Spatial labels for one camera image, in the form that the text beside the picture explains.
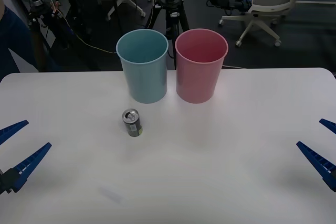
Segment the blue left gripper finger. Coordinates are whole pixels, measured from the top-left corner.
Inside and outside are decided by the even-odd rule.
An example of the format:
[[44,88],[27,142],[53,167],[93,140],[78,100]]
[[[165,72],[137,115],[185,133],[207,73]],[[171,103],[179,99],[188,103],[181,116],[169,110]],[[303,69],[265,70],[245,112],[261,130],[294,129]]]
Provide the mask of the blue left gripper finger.
[[6,142],[10,137],[12,137],[15,133],[21,130],[23,127],[28,125],[27,120],[20,121],[13,125],[10,125],[6,128],[0,130],[0,145]]
[[13,191],[17,193],[27,182],[28,177],[45,157],[51,148],[51,143],[45,144],[28,158],[1,174],[1,194]]

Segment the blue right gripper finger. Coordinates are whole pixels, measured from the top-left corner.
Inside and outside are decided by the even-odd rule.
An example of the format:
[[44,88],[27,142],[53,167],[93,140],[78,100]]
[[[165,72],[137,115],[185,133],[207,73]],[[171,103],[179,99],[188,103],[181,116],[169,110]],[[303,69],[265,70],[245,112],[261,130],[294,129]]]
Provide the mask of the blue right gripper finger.
[[331,132],[336,133],[336,124],[328,121],[326,119],[321,119],[319,121],[319,123],[321,123],[323,126],[325,126],[326,128],[328,128]]
[[322,180],[332,191],[335,191],[335,165],[313,151],[307,145],[303,144],[301,141],[299,141],[296,145],[301,150],[306,159],[321,175]]

